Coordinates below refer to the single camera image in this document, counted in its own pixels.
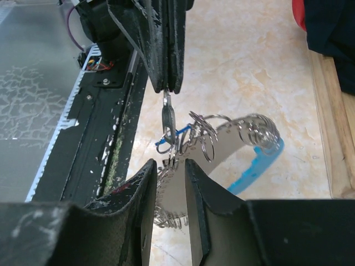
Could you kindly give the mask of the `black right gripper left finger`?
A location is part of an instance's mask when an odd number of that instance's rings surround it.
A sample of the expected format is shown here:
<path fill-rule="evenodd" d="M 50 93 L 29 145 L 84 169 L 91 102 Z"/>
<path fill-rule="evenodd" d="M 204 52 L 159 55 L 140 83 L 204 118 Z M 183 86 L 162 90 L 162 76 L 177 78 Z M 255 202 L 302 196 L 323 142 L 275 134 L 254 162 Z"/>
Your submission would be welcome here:
<path fill-rule="evenodd" d="M 2 265 L 148 265 L 157 165 L 85 207 L 1 204 Z"/>

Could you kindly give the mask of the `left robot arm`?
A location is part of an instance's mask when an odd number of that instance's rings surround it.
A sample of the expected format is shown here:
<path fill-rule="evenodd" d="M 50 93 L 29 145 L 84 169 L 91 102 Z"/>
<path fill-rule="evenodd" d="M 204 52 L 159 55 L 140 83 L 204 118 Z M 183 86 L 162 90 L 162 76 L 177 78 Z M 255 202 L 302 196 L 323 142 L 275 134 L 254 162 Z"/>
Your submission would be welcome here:
<path fill-rule="evenodd" d="M 119 54 L 125 37 L 143 60 L 156 93 L 178 94 L 184 76 L 186 13 L 194 1 L 79 1 L 85 35 L 107 60 Z"/>

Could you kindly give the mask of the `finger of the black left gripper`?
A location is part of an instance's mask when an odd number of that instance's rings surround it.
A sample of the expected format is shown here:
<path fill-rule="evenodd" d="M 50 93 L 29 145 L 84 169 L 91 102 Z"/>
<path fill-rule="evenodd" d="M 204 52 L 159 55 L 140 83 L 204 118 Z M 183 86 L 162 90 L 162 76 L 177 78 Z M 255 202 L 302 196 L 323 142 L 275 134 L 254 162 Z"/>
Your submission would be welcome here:
<path fill-rule="evenodd" d="M 168 80 L 164 1 L 107 1 L 108 11 L 130 44 L 138 51 L 156 93 Z"/>
<path fill-rule="evenodd" d="M 184 77 L 186 12 L 194 0 L 167 1 L 168 19 L 168 88 L 178 94 Z"/>

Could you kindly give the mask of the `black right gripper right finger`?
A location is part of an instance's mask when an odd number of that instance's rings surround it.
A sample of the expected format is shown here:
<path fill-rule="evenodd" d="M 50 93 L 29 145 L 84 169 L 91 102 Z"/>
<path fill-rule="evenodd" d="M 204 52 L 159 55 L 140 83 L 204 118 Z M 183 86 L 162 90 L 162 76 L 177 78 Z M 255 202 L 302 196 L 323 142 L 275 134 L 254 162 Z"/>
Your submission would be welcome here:
<path fill-rule="evenodd" d="M 354 200 L 244 201 L 185 162 L 193 265 L 353 265 Z"/>

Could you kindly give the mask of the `silver key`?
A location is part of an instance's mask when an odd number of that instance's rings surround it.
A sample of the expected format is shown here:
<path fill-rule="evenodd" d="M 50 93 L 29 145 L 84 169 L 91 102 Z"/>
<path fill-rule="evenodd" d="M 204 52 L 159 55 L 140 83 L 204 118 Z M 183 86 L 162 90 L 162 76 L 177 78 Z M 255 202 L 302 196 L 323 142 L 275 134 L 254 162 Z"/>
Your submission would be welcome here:
<path fill-rule="evenodd" d="M 168 89 L 163 91 L 163 108 L 161 112 L 164 139 L 174 145 L 176 139 L 175 112 L 171 104 L 171 95 Z"/>

